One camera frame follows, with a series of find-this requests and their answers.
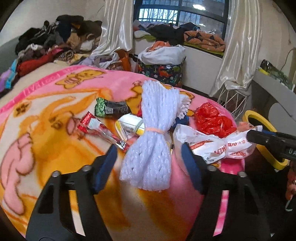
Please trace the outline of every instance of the white curtain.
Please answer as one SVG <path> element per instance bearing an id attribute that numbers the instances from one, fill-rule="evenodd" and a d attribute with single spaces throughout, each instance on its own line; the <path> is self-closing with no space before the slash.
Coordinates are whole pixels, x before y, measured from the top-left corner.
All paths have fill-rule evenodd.
<path id="1" fill-rule="evenodd" d="M 262 35 L 259 0 L 231 2 L 232 16 L 226 50 L 210 96 L 214 96 L 226 81 L 227 90 L 247 90 L 257 67 Z"/>
<path id="2" fill-rule="evenodd" d="M 92 56 L 109 55 L 119 49 L 132 49 L 133 2 L 134 0 L 105 0 L 102 36 Z"/>

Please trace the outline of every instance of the white plastic bag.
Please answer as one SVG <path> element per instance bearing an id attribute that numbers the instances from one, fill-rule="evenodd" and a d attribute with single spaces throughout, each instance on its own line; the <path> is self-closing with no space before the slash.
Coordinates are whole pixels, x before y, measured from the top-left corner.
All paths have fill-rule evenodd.
<path id="1" fill-rule="evenodd" d="M 256 126 L 252 130 L 262 131 L 262 126 Z M 181 147 L 185 142 L 189 144 L 192 152 L 203 157 L 207 164 L 226 157 L 243 159 L 251 155 L 256 147 L 256 144 L 247 141 L 248 131 L 235 131 L 221 139 L 215 135 L 206 135 L 189 126 L 178 124 L 173 134 L 177 163 L 187 173 L 181 155 Z"/>
<path id="2" fill-rule="evenodd" d="M 81 51 L 91 51 L 92 47 L 94 45 L 94 39 L 92 40 L 85 40 L 80 47 Z"/>
<path id="3" fill-rule="evenodd" d="M 162 47 L 158 50 L 147 52 L 149 48 L 146 48 L 138 55 L 139 60 L 144 64 L 172 64 L 178 65 L 185 59 L 185 48 L 181 45 L 172 47 Z"/>

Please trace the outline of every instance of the pink blanket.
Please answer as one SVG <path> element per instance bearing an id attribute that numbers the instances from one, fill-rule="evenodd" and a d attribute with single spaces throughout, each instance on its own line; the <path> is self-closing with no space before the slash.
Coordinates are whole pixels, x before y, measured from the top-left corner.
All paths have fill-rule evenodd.
<path id="1" fill-rule="evenodd" d="M 0 200 L 19 232 L 25 235 L 34 204 L 53 171 L 75 172 L 110 146 L 97 137 L 81 138 L 75 129 L 79 118 L 94 111 L 98 97 L 125 100 L 137 113 L 141 82 L 145 80 L 142 74 L 71 66 L 37 81 L 0 109 Z M 192 99 L 189 114 L 210 102 L 231 118 L 216 102 L 183 92 Z M 115 120 L 102 121 L 116 133 Z M 193 118 L 190 125 L 194 127 Z M 120 182 L 122 159 L 119 151 L 106 188 L 95 196 L 113 240 L 185 240 L 203 196 L 176 164 L 175 155 L 170 188 L 162 192 L 144 191 Z M 224 159 L 221 170 L 235 174 L 243 166 L 243 160 Z M 76 231 L 83 234 L 75 193 L 71 192 L 70 197 Z M 225 191 L 215 234 L 222 231 L 227 200 Z"/>

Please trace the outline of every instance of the yellow bucket rim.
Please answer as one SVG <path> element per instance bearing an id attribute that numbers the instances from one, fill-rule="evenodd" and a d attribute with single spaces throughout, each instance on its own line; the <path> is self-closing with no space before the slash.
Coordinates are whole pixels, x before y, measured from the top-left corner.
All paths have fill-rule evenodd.
<path id="1" fill-rule="evenodd" d="M 242 120 L 245 122 L 249 122 L 249 118 L 254 118 L 255 120 L 259 121 L 263 125 L 265 125 L 269 131 L 276 132 L 276 128 L 262 115 L 258 114 L 257 112 L 253 110 L 247 110 L 242 117 Z M 288 163 L 289 160 L 283 159 L 283 162 L 279 162 L 274 156 L 269 152 L 269 150 L 262 145 L 256 145 L 256 148 L 260 151 L 262 156 L 277 170 L 284 169 Z"/>

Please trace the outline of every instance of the snack package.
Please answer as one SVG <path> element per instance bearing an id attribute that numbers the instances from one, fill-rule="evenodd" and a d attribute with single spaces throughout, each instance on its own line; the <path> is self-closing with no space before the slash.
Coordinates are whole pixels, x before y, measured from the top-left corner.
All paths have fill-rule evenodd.
<path id="1" fill-rule="evenodd" d="M 135 135 L 143 135 L 145 126 L 141 117 L 133 114 L 126 114 L 115 122 L 115 129 L 120 138 L 127 141 Z M 165 140 L 167 141 L 169 148 L 171 148 L 173 140 L 169 132 L 165 134 Z"/>
<path id="2" fill-rule="evenodd" d="M 113 102 L 104 98 L 97 98 L 96 103 L 94 108 L 94 115 L 96 117 L 113 117 L 118 119 L 125 114 L 131 113 L 131 109 L 125 101 Z"/>
<path id="3" fill-rule="evenodd" d="M 215 135 L 224 138 L 236 131 L 232 120 L 226 116 L 220 115 L 216 107 L 207 102 L 197 108 L 194 113 L 196 129 L 207 135 Z"/>
<path id="4" fill-rule="evenodd" d="M 118 148 L 123 150 L 124 153 L 126 153 L 130 147 L 129 144 L 114 135 L 90 112 L 87 112 L 87 114 L 80 120 L 80 124 L 77 126 L 77 128 L 83 133 L 100 136 L 106 141 L 115 144 Z"/>
<path id="5" fill-rule="evenodd" d="M 243 159 L 251 155 L 256 147 L 256 144 L 247 141 L 246 136 L 249 130 L 262 131 L 262 126 L 254 127 L 249 123 L 240 122 L 237 131 L 221 139 L 178 124 L 173 134 L 177 162 L 187 173 L 181 155 L 181 147 L 185 142 L 189 144 L 192 152 L 203 157 L 207 164 L 215 163 L 226 157 Z"/>

